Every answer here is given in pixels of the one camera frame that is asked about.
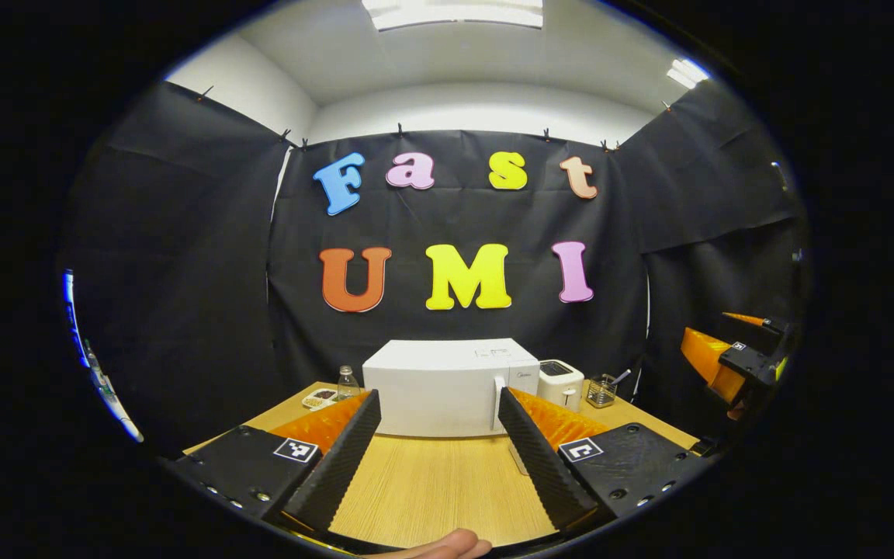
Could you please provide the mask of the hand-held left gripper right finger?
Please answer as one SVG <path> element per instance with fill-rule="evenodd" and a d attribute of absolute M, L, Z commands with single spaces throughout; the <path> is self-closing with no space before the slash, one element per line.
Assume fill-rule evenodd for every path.
<path fill-rule="evenodd" d="M 551 523 L 572 537 L 636 516 L 709 467 L 705 452 L 684 448 L 639 422 L 551 443 L 532 395 L 503 387 L 497 417 Z"/>

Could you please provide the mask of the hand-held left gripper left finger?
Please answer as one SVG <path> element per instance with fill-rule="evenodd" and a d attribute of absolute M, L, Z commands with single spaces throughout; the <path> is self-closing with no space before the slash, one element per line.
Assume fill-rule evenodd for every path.
<path fill-rule="evenodd" d="M 380 421 L 379 391 L 365 391 L 269 431 L 238 425 L 168 468 L 242 516 L 321 536 Z"/>

